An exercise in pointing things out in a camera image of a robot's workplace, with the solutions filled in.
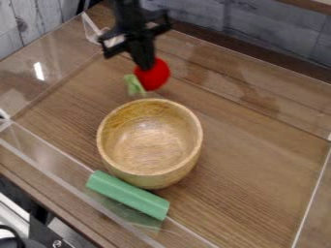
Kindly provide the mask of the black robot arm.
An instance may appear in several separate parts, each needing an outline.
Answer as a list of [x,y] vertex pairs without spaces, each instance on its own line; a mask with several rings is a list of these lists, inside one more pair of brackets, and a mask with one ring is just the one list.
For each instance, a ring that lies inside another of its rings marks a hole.
[[113,0],[115,26],[98,37],[103,56],[128,52],[136,65],[149,70],[155,63],[155,38],[172,29],[168,11],[148,11],[140,0]]

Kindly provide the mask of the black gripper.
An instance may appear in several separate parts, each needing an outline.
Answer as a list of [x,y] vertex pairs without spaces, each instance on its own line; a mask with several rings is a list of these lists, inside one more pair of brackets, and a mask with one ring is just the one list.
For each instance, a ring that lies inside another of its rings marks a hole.
[[[136,65],[148,71],[155,65],[155,38],[172,29],[168,11],[139,9],[131,13],[120,13],[115,26],[125,34],[127,49],[123,52],[128,52]],[[103,50],[105,59],[120,53]]]

